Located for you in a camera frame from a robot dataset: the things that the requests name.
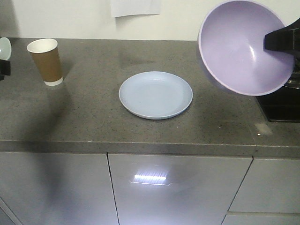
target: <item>purple bowl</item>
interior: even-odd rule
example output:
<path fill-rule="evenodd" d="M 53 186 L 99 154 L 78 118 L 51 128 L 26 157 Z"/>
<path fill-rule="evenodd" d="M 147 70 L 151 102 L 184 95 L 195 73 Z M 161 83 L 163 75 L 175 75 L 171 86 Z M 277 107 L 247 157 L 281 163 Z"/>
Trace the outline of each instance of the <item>purple bowl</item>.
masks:
<path fill-rule="evenodd" d="M 264 36 L 283 27 L 271 10 L 258 3 L 222 3 L 200 28 L 199 62 L 220 88 L 249 96 L 270 94 L 287 82 L 294 67 L 292 55 L 263 47 Z"/>

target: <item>paper cup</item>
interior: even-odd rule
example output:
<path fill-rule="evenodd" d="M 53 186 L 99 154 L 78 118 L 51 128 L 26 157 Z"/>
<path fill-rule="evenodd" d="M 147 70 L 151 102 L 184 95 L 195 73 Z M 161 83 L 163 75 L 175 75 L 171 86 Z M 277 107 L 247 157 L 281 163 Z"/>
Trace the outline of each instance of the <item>paper cup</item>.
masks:
<path fill-rule="evenodd" d="M 55 86 L 63 81 L 57 45 L 56 40 L 49 38 L 36 40 L 27 45 L 27 50 L 48 86 Z"/>

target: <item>white wall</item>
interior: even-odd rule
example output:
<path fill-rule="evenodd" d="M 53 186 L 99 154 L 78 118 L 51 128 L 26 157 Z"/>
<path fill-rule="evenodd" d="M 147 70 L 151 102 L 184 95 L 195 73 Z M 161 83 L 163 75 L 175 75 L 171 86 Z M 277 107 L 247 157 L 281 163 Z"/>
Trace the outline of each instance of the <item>white wall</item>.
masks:
<path fill-rule="evenodd" d="M 0 0 L 0 36 L 196 40 L 205 15 L 222 0 L 162 0 L 160 15 L 112 18 L 110 0 Z M 258 0 L 286 25 L 300 0 Z"/>

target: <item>gray cabinet door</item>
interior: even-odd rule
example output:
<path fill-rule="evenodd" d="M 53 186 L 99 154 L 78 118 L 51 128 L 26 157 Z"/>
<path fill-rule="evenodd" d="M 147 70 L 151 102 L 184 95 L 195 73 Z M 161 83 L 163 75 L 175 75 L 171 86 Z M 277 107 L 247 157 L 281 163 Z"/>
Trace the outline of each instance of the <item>gray cabinet door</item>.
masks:
<path fill-rule="evenodd" d="M 15 225 L 1 208 L 0 208 L 0 224 L 1 225 Z"/>
<path fill-rule="evenodd" d="M 220 225 L 251 160 L 109 154 L 120 225 Z"/>
<path fill-rule="evenodd" d="M 300 217 L 281 215 L 227 215 L 222 225 L 299 225 Z"/>
<path fill-rule="evenodd" d="M 24 225 L 117 225 L 106 155 L 0 152 L 0 196 Z"/>
<path fill-rule="evenodd" d="M 300 213 L 300 160 L 254 159 L 230 211 Z"/>

